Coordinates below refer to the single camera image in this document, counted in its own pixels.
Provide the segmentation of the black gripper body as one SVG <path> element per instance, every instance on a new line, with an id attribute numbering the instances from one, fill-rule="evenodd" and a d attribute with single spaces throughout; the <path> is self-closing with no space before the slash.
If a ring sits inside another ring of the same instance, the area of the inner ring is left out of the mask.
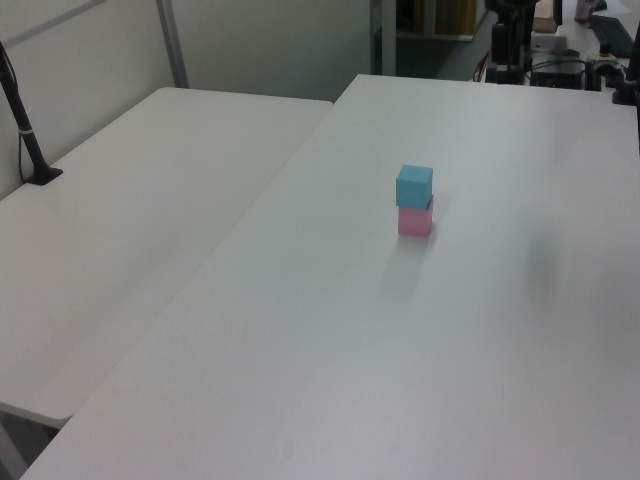
<path id="1" fill-rule="evenodd" d="M 511 23 L 516 16 L 533 12 L 537 3 L 537 0 L 485 0 L 484 6 L 497 14 L 499 23 Z"/>

